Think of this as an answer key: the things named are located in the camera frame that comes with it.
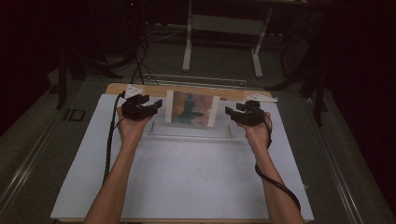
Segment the table leg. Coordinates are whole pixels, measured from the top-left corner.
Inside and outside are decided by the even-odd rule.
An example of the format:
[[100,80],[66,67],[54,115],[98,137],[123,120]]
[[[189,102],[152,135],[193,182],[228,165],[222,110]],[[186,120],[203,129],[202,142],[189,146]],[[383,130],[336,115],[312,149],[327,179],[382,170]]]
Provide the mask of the table leg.
[[189,17],[187,19],[187,43],[186,49],[184,51],[183,59],[183,72],[190,71],[190,61],[191,61],[191,30],[192,30],[192,0],[189,2]]
[[262,47],[262,41],[264,40],[265,32],[267,31],[268,23],[271,19],[272,13],[273,13],[273,8],[272,7],[268,8],[267,16],[265,18],[265,21],[262,23],[262,29],[260,30],[259,41],[257,42],[256,47],[251,50],[254,73],[258,78],[262,77],[262,67],[260,65],[259,52],[260,52],[260,48]]

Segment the hand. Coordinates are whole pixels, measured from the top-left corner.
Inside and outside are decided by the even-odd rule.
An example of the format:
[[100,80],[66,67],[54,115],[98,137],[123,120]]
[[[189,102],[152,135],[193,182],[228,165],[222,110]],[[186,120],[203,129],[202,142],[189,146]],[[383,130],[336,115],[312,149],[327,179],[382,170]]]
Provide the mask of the hand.
[[146,124],[152,117],[148,117],[140,121],[127,119],[122,115],[122,109],[120,106],[117,107],[117,114],[119,115],[119,122],[121,120],[118,128],[122,144],[126,146],[137,144],[143,136],[143,130],[145,129]]
[[[270,117],[271,114],[265,112],[267,116],[265,116],[265,122],[271,127]],[[270,137],[270,133],[268,133],[268,129],[264,123],[258,124],[256,126],[247,126],[245,124],[237,123],[239,127],[242,127],[246,132],[246,138],[248,143],[250,144],[251,149],[253,150],[256,158],[262,153],[267,152],[268,150],[268,141]]]

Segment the dark background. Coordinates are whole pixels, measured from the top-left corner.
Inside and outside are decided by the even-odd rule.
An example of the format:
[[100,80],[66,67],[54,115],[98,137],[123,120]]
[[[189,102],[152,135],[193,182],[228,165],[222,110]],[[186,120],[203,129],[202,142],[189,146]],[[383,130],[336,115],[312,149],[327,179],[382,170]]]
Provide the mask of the dark background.
[[[64,18],[77,18],[72,23],[79,28],[73,32],[85,31],[91,38],[99,35],[95,28],[98,21],[92,16],[89,2],[80,1],[77,6],[72,2],[75,1],[1,3],[0,134],[49,89],[47,73],[57,67],[58,34],[59,28],[64,27]],[[145,1],[146,20],[185,24],[186,2]],[[396,49],[392,35],[396,29],[396,7],[392,1],[338,0],[334,4],[345,10],[329,15],[318,34],[320,51],[330,67],[326,86],[332,90],[362,155],[396,214],[396,194],[393,193],[396,188],[393,177],[396,173],[396,132],[393,131]],[[64,5],[78,10],[67,11]],[[260,15],[259,11],[246,17]],[[288,21],[290,17],[275,14],[269,32],[287,32]],[[100,55],[103,43],[93,41],[91,44],[93,54]]]

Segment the painting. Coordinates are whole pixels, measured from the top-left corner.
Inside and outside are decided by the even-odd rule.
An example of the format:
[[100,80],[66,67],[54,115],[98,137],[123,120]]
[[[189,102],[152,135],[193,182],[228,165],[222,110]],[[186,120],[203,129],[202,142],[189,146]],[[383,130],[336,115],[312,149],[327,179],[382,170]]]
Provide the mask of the painting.
[[166,94],[165,122],[213,127],[219,97],[183,91]]

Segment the floor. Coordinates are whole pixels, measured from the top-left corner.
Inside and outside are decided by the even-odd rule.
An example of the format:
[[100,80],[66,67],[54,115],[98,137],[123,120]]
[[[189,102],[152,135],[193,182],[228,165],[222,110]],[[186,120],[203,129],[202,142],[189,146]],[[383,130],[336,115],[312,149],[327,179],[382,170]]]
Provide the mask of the floor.
[[[269,36],[264,40],[260,52],[264,77],[257,79],[247,47],[251,40],[235,45],[212,34],[197,33],[193,39],[191,70],[184,73],[181,71],[184,31],[181,29],[172,37],[166,36],[178,32],[176,28],[166,32],[170,33],[148,36],[148,48],[141,64],[145,74],[164,75],[157,80],[161,85],[169,80],[169,76],[176,76],[171,78],[173,83],[198,80],[188,77],[210,77],[228,79],[224,83],[234,85],[232,88],[241,88],[235,84],[243,81],[243,88],[264,90],[286,80],[279,60],[284,46],[281,36]],[[138,58],[143,58],[145,50],[139,48]],[[62,109],[55,109],[57,95],[48,92],[0,139],[0,191],[8,192],[0,201],[0,223],[53,222],[50,212],[98,98],[109,83],[129,83],[136,64],[114,70],[124,79],[106,78],[91,68],[86,69],[84,81],[68,79],[68,100]],[[56,77],[56,74],[55,70],[49,76]],[[197,82],[211,84],[207,78]],[[307,186],[315,216],[311,223],[396,223],[332,99],[332,93],[325,91],[326,109],[322,113],[323,127],[319,127],[312,117],[313,98],[300,96],[301,85],[295,83],[272,94],[279,100],[277,106]],[[64,119],[68,109],[84,110],[84,119]],[[35,160],[27,161],[29,154]],[[28,168],[27,172],[14,176],[22,167]],[[13,177],[20,178],[22,185],[10,193],[7,189]]]

